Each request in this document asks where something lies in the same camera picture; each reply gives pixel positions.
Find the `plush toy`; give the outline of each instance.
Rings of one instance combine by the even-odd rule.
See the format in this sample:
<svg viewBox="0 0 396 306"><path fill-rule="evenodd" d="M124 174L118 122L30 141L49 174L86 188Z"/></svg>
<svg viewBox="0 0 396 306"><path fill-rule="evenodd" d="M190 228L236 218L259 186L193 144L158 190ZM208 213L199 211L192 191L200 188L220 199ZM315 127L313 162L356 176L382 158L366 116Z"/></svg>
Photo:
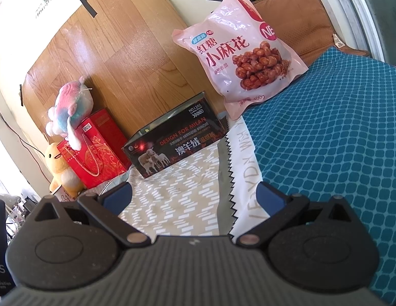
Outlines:
<svg viewBox="0 0 396 306"><path fill-rule="evenodd" d="M53 192L59 185L63 185L66 192L72 197L76 198L79 192L85 189L82 181L72 168L68 165L57 149L57 143L50 144L45 151L45 160L47 167L53 174L52 182L49 186L49 191Z"/></svg>
<svg viewBox="0 0 396 306"><path fill-rule="evenodd" d="M51 137L54 135L68 137L69 145L74 150L81 149L81 142L76 136L75 129L93 109L93 98L83 82L84 77L80 77L79 81L71 81L63 85L56 97L54 107L47 112L51 122L46 125L46 133Z"/></svg>

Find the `pink plastic bag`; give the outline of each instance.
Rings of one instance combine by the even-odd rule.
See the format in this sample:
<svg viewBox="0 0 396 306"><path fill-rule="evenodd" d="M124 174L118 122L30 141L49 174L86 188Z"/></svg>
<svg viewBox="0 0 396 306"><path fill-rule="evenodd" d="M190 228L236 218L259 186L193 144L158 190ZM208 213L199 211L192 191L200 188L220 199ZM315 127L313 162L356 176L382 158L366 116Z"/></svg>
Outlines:
<svg viewBox="0 0 396 306"><path fill-rule="evenodd" d="M249 0L223 0L202 23L174 30L172 37L198 56L232 119L308 70Z"/></svg>

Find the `yellow plush toy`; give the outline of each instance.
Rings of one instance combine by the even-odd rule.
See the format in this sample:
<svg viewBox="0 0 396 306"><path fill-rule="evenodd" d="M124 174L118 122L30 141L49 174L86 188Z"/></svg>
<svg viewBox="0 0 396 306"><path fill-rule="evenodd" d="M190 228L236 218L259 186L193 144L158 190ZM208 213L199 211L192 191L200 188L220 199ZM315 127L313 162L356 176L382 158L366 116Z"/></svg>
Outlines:
<svg viewBox="0 0 396 306"><path fill-rule="evenodd" d="M66 192L72 197L77 198L79 192L85 188L76 173L70 168L66 160L57 149L57 143L50 144L45 151L47 167L53 174L49 191L53 192L59 185L63 185Z"/></svg>

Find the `pink plush toy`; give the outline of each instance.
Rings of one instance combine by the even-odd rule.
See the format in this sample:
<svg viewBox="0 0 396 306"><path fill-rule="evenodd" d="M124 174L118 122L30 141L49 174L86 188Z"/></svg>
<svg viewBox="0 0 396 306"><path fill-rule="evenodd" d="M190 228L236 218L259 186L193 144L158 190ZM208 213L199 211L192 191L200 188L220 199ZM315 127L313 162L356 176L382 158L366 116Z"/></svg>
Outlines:
<svg viewBox="0 0 396 306"><path fill-rule="evenodd" d="M54 107L47 112L51 122L46 125L46 133L51 137L54 135L67 137L66 140L74 150L81 149L81 142L76 136L75 129L93 109L93 98L83 82L84 77L80 77L79 81L71 81L63 85Z"/></svg>

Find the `product box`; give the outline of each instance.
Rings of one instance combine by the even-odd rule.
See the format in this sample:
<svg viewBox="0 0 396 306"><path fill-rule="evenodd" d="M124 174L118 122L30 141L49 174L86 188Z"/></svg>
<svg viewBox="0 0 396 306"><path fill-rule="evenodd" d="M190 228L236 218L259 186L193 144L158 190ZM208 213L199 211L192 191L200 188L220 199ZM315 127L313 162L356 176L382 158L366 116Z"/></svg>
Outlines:
<svg viewBox="0 0 396 306"><path fill-rule="evenodd" d="M81 150L75 151L66 140L57 148L87 188L93 188L128 170L131 165L121 148L127 139L107 110L86 118L76 129Z"/></svg>
<svg viewBox="0 0 396 306"><path fill-rule="evenodd" d="M15 284L12 280L11 274L5 263L5 252L8 246L8 240L6 238L6 224L7 212L5 210L5 203L0 200L0 296L6 295L11 291Z"/></svg>
<svg viewBox="0 0 396 306"><path fill-rule="evenodd" d="M123 151L147 178L224 135L224 127L202 92L140 129Z"/></svg>

